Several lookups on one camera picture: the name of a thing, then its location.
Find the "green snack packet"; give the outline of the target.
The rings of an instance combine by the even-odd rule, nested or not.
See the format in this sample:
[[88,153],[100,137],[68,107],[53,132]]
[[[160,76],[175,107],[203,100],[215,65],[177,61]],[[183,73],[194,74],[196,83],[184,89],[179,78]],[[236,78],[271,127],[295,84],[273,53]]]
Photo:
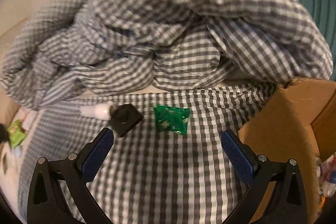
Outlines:
[[22,128],[22,121],[17,119],[13,121],[10,126],[7,128],[7,132],[9,133],[9,142],[11,148],[15,148],[24,141],[26,138],[26,133]]

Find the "green foil wrapper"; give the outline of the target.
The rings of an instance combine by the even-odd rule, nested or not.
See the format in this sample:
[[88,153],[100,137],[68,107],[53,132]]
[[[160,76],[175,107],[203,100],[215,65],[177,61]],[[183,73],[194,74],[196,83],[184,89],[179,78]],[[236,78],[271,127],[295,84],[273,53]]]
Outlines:
[[155,127],[157,132],[174,132],[179,135],[187,134],[190,109],[157,105],[154,107]]

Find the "grey white checked duvet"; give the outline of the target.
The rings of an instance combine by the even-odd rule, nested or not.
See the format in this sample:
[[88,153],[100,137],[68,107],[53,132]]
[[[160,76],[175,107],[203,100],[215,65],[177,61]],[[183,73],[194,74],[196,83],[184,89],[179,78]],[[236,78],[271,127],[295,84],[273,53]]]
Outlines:
[[333,59],[298,0],[50,0],[14,40],[1,84],[39,110],[86,90],[211,88],[236,70],[329,79]]

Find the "checked bed sheet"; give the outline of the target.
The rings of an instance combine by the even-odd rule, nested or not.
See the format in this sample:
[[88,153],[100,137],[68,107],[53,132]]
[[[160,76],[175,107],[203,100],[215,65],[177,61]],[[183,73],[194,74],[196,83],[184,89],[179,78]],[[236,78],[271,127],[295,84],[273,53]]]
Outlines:
[[[107,125],[86,118],[80,106],[130,103],[143,121],[117,138],[94,181],[92,196],[114,223],[222,223],[242,198],[243,184],[222,150],[221,134],[237,131],[273,94],[273,84],[205,90],[125,94],[63,101],[42,112],[23,158],[18,189],[27,216],[37,160],[64,159],[80,151]],[[187,134],[157,132],[154,107],[190,109]]]

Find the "black square box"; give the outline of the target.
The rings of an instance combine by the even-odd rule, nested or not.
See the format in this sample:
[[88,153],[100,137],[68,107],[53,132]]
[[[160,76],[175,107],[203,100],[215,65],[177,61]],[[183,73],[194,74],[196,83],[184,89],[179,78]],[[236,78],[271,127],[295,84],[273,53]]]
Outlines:
[[116,108],[110,108],[109,124],[120,138],[124,137],[142,120],[143,115],[132,104],[123,104]]

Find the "white cylindrical bottle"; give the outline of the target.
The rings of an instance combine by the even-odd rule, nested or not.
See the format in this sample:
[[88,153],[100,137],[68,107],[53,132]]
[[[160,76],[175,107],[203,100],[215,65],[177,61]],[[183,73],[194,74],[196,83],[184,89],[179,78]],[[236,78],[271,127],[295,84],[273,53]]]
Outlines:
[[110,120],[110,111],[113,108],[113,102],[99,103],[96,105],[81,106],[80,113],[84,117],[108,121]]

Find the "brown cardboard box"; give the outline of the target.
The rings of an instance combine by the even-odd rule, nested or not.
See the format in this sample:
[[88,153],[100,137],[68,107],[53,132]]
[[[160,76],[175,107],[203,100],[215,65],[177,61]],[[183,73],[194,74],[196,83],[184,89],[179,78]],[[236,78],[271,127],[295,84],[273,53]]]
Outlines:
[[335,153],[335,82],[301,78],[276,87],[238,136],[255,154],[272,161],[298,162],[307,219],[313,223],[319,206],[315,159],[326,160]]

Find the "white flat box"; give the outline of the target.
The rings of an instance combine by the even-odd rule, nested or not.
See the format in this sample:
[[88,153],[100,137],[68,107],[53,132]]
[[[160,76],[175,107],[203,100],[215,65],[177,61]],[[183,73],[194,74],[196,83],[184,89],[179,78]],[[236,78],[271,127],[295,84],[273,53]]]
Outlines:
[[37,117],[37,112],[33,110],[28,110],[23,107],[19,109],[19,114],[20,114],[20,120],[21,120],[21,125],[22,129],[25,131],[30,131],[32,128],[34,121]]

